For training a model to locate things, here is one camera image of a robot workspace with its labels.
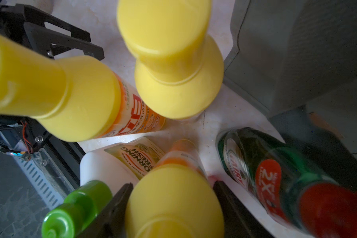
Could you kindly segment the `orange bottle yellow cap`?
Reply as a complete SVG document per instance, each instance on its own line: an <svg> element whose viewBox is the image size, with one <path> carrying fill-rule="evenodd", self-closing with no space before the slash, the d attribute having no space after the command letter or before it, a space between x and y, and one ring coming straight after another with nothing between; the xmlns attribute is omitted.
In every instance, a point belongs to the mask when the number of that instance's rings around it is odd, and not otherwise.
<svg viewBox="0 0 357 238"><path fill-rule="evenodd" d="M224 237L220 202L191 141L176 141L135 186L125 227L128 238Z"/></svg>
<svg viewBox="0 0 357 238"><path fill-rule="evenodd" d="M165 122L99 60L48 59L2 35L0 115L35 119L67 142L158 131Z"/></svg>
<svg viewBox="0 0 357 238"><path fill-rule="evenodd" d="M211 1L119 1L117 23L135 57L135 84L158 114L186 120L216 98L224 62L207 33Z"/></svg>

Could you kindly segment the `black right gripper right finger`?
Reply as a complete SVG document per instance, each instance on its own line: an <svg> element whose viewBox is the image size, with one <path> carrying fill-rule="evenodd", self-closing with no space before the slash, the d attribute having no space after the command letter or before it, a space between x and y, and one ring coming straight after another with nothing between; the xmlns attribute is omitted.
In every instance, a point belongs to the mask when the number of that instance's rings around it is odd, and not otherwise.
<svg viewBox="0 0 357 238"><path fill-rule="evenodd" d="M213 190L222 207L226 238L273 237L223 181L216 181Z"/></svg>

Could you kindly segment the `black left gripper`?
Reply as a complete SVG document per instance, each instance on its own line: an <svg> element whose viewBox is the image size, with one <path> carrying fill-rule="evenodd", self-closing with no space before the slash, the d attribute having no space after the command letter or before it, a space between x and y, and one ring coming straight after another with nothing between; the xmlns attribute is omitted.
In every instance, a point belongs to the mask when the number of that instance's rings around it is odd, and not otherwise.
<svg viewBox="0 0 357 238"><path fill-rule="evenodd" d="M70 36L45 28L45 22L67 30ZM47 58L77 49L98 60L105 58L102 47L91 43L90 33L33 6L0 5L0 34Z"/></svg>

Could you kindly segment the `dark green bottle red cap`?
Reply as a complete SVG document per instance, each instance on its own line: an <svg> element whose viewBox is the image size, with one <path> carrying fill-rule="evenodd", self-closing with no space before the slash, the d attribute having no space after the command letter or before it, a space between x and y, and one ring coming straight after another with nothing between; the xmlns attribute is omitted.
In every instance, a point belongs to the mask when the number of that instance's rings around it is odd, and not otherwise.
<svg viewBox="0 0 357 238"><path fill-rule="evenodd" d="M316 238L357 238L357 193L296 149L249 127L221 132L216 147L226 174L276 222Z"/></svg>

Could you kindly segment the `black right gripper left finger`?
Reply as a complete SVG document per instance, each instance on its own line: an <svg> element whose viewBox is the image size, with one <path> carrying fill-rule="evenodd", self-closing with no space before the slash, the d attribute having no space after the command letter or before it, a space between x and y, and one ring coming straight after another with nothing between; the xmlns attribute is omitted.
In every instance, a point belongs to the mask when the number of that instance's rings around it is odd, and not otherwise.
<svg viewBox="0 0 357 238"><path fill-rule="evenodd" d="M125 238L125 214L133 184L126 183L79 238Z"/></svg>

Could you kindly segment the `white bottle green cap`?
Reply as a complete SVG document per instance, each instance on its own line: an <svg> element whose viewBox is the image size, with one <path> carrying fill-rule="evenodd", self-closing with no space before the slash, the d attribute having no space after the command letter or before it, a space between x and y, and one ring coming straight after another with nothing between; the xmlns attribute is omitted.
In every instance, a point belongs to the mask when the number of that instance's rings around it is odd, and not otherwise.
<svg viewBox="0 0 357 238"><path fill-rule="evenodd" d="M116 143L85 154L80 187L51 210L42 224L44 238L75 238L83 232L126 183L136 185L164 151L146 137Z"/></svg>

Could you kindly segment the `grey-green shopping bag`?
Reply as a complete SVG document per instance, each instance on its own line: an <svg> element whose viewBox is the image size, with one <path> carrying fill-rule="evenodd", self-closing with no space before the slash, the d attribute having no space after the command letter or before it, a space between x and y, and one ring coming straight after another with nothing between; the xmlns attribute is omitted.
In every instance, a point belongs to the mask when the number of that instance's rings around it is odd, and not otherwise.
<svg viewBox="0 0 357 238"><path fill-rule="evenodd" d="M357 1L235 1L224 83L357 191Z"/></svg>

